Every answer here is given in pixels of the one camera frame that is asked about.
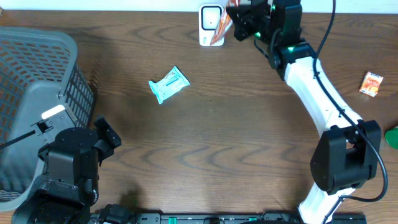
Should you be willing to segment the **red chocolate bar wrapper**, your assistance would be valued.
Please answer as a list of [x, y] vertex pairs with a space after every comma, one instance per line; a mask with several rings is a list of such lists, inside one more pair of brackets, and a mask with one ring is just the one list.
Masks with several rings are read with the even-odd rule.
[[226, 12], [226, 9], [228, 7], [236, 7], [240, 5], [240, 0], [229, 0], [227, 4], [225, 5], [220, 19], [218, 21], [218, 24], [216, 26], [216, 29], [214, 31], [213, 37], [211, 38], [210, 45], [215, 46], [218, 45], [220, 41], [223, 40], [224, 35], [226, 32], [229, 30], [229, 28], [232, 26], [232, 18], [228, 15]]

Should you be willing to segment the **teal snack packet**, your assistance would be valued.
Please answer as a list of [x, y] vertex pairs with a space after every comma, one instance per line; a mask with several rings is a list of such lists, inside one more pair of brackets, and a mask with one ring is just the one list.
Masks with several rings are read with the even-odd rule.
[[181, 70], [174, 66], [166, 76], [158, 82], [149, 81], [149, 86], [161, 105], [166, 99], [178, 93], [190, 82]]

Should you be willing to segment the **orange snack sachet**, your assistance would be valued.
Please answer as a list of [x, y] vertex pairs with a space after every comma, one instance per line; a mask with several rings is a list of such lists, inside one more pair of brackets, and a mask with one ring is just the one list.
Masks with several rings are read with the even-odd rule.
[[359, 88], [359, 92], [368, 96], [375, 97], [378, 94], [379, 87], [383, 81], [383, 77], [371, 72], [367, 72], [363, 82]]

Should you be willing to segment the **green lid jar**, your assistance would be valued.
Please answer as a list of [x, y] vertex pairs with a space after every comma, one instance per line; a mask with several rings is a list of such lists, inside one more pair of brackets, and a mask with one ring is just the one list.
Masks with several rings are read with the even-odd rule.
[[385, 140], [393, 149], [398, 149], [398, 127], [394, 127], [385, 133]]

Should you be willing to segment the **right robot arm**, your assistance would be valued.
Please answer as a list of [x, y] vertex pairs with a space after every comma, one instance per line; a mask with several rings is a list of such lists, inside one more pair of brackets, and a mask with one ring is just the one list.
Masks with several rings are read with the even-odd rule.
[[254, 37], [266, 45], [262, 54], [313, 119], [320, 136], [310, 161], [314, 183], [296, 221], [331, 223], [356, 189], [386, 171], [379, 153], [381, 128], [353, 111], [329, 81], [320, 51], [301, 36], [300, 1], [231, 1], [226, 13], [237, 40]]

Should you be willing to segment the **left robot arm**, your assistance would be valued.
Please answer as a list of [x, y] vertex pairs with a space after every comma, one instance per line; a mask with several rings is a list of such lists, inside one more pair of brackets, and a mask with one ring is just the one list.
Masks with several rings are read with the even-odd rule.
[[136, 222], [135, 214], [118, 204], [109, 204], [97, 214], [90, 212], [100, 196], [98, 169], [121, 145], [121, 138], [104, 117], [97, 117], [94, 126], [64, 129], [39, 149], [44, 173], [34, 180], [12, 223]]

